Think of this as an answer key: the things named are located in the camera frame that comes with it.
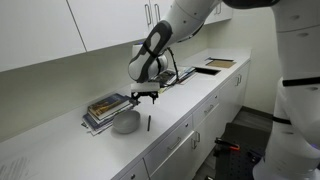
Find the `white bowl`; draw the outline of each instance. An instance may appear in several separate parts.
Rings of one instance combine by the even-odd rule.
[[[123,112],[114,118],[112,126],[119,133],[131,133],[140,126],[140,113],[134,110]]]

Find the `white countertop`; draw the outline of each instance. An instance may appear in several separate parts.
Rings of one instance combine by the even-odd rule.
[[[80,124],[87,104],[6,140],[0,143],[0,179],[1,168],[12,164],[20,164],[16,174],[21,174],[21,179],[119,179],[218,90],[250,59],[250,54],[250,49],[208,49],[179,63],[204,66],[208,57],[237,62],[229,69],[214,68],[221,70],[216,76],[197,74],[185,85],[174,86],[160,94],[155,105],[150,98],[142,99],[135,108],[141,114],[141,125],[131,134],[118,134],[113,128],[94,137],[86,133]],[[120,93],[129,91],[128,86]],[[148,132],[149,115],[152,120]]]

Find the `floor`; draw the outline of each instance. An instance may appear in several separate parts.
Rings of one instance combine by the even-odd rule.
[[[270,114],[262,113],[249,108],[242,108],[235,117],[233,123],[270,132],[272,129],[271,117],[272,116]],[[210,176],[212,178],[215,177],[216,161],[212,153],[213,152],[209,154],[204,163],[198,169],[193,180],[205,180],[206,176]]]

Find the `black pen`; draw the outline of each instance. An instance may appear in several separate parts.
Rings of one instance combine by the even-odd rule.
[[[148,119],[148,129],[147,129],[147,131],[150,130],[150,121],[151,121],[151,115],[149,115],[149,119]]]

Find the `wall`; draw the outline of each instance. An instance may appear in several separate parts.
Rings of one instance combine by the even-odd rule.
[[[130,84],[133,43],[1,72],[0,142]],[[206,28],[172,46],[177,61],[205,48]]]
[[[273,114],[280,66],[272,10],[234,10],[232,20],[210,25],[208,38],[211,48],[253,48],[244,105]]]

